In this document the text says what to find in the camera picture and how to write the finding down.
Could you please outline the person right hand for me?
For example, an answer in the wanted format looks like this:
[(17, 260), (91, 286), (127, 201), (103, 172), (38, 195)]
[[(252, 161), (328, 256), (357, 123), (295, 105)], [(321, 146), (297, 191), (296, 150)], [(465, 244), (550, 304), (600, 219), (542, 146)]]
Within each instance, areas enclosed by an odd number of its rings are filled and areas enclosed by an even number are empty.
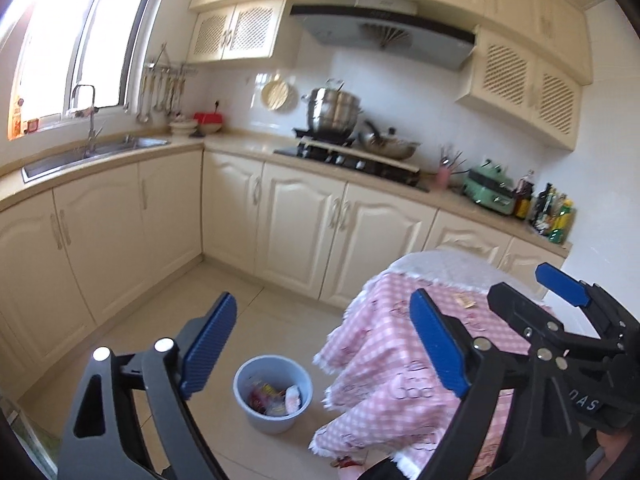
[(600, 462), (594, 466), (589, 478), (593, 480), (602, 479), (620, 457), (620, 454), (622, 454), (631, 438), (632, 431), (629, 429), (617, 431), (616, 434), (605, 434), (602, 431), (598, 431), (597, 440), (600, 448), (603, 450), (604, 456)]

